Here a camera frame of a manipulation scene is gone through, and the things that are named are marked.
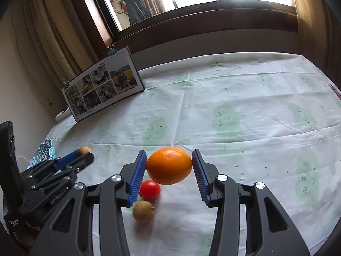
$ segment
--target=blue lace basket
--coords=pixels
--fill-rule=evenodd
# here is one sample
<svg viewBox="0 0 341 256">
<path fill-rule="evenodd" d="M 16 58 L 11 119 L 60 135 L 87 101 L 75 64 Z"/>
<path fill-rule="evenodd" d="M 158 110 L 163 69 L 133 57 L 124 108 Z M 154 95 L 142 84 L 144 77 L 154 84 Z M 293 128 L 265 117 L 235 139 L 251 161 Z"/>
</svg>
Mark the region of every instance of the blue lace basket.
<svg viewBox="0 0 341 256">
<path fill-rule="evenodd" d="M 35 157 L 31 159 L 30 165 L 27 167 L 27 169 L 45 160 L 53 160 L 55 158 L 56 151 L 53 147 L 52 140 L 50 138 L 47 138 L 45 140 L 45 143 L 42 143 L 40 145 L 40 148 L 35 151 Z"/>
</svg>

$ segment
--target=orange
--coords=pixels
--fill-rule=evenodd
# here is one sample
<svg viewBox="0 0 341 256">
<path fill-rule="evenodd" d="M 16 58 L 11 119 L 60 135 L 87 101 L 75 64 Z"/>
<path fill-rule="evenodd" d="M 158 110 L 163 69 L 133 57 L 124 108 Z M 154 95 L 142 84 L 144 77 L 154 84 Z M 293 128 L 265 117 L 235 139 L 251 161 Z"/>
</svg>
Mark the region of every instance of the orange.
<svg viewBox="0 0 341 256">
<path fill-rule="evenodd" d="M 172 185 L 184 180 L 192 170 L 192 159 L 185 150 L 176 147 L 162 148 L 147 161 L 150 178 L 161 185 Z"/>
</svg>

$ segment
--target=photo collage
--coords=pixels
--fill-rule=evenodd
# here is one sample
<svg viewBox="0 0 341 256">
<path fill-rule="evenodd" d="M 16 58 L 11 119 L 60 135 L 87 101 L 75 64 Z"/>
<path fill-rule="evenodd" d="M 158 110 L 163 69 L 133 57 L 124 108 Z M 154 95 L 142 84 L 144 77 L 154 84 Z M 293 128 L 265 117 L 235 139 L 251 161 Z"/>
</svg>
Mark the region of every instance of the photo collage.
<svg viewBox="0 0 341 256">
<path fill-rule="evenodd" d="M 81 78 L 65 91 L 65 96 L 76 117 L 101 103 L 137 87 L 129 64 L 108 71 L 103 64 Z"/>
</svg>

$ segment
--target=silver screw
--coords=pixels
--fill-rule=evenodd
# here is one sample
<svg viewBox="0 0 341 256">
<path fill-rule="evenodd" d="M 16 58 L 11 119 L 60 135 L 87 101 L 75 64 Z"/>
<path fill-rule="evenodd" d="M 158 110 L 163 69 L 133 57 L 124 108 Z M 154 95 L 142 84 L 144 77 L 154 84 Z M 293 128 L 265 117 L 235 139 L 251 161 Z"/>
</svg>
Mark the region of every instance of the silver screw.
<svg viewBox="0 0 341 256">
<path fill-rule="evenodd" d="M 217 179 L 221 182 L 225 182 L 227 180 L 227 176 L 225 174 L 219 174 Z"/>
<path fill-rule="evenodd" d="M 77 183 L 75 184 L 74 188 L 79 190 L 79 189 L 83 189 L 84 185 L 82 183 Z"/>
<path fill-rule="evenodd" d="M 265 184 L 263 182 L 257 182 L 256 183 L 256 188 L 257 189 L 264 189 L 265 188 Z"/>
<path fill-rule="evenodd" d="M 122 177 L 118 174 L 115 174 L 111 177 L 111 180 L 114 181 L 114 182 L 118 182 L 118 181 L 121 181 Z"/>
</svg>

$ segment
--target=tablecloth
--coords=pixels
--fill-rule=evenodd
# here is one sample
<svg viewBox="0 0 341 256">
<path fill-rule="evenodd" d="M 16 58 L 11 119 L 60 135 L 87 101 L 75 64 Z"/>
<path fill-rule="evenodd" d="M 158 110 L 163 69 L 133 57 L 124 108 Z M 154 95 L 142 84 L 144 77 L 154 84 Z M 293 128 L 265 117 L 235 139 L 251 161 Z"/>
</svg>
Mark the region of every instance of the tablecloth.
<svg viewBox="0 0 341 256">
<path fill-rule="evenodd" d="M 58 157 L 93 150 L 95 162 L 78 181 L 103 182 L 140 149 L 150 156 L 167 146 L 198 148 L 235 181 L 263 181 L 313 254 L 341 216 L 341 101 L 328 77 L 303 56 L 276 53 L 206 55 L 139 73 L 144 92 L 80 123 L 70 116 L 48 134 Z M 123 209 L 131 255 L 208 255 L 217 210 L 201 201 L 194 172 L 162 186 L 154 204 L 147 225 Z M 98 207 L 93 224 L 99 255 Z M 242 217 L 240 255 L 245 236 Z"/>
</svg>

